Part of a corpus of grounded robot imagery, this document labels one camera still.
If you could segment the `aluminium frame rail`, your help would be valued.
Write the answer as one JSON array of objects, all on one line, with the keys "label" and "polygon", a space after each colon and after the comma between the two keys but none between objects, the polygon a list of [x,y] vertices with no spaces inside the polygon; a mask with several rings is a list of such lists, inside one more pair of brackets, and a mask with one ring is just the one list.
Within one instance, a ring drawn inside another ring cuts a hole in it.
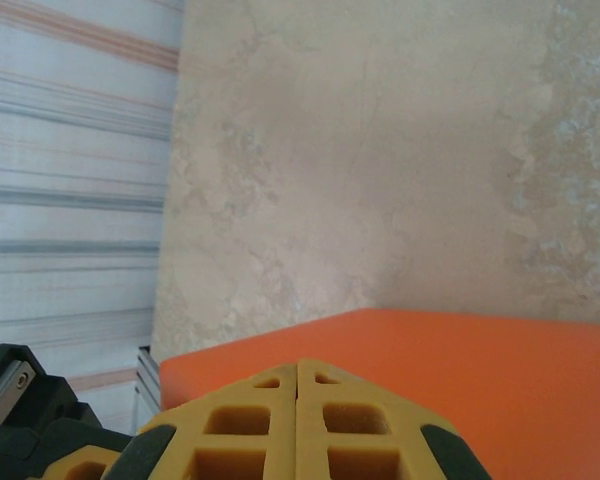
[{"label": "aluminium frame rail", "polygon": [[140,347],[137,359],[134,387],[134,431],[138,431],[161,412],[159,366],[150,354],[150,347]]}]

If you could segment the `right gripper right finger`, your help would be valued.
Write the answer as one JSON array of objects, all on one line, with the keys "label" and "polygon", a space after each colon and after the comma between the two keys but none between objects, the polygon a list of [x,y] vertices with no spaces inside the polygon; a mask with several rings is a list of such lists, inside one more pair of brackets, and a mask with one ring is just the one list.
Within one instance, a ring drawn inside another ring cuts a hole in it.
[{"label": "right gripper right finger", "polygon": [[333,365],[298,364],[298,480],[492,480],[435,412]]}]

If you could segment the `orange wrapping paper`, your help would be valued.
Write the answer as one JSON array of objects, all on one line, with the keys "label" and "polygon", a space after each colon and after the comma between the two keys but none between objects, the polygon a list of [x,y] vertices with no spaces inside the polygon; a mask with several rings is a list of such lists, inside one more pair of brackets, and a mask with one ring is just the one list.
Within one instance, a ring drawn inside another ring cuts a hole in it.
[{"label": "orange wrapping paper", "polygon": [[302,358],[439,413],[495,480],[600,480],[595,324],[362,309],[165,360],[162,404]]}]

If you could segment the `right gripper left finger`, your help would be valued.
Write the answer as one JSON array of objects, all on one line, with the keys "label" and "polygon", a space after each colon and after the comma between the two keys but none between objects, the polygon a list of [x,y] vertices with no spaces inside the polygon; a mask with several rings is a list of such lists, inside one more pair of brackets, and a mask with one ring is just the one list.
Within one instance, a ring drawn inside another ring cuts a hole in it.
[{"label": "right gripper left finger", "polygon": [[296,387],[281,365],[165,410],[104,480],[294,480]]}]

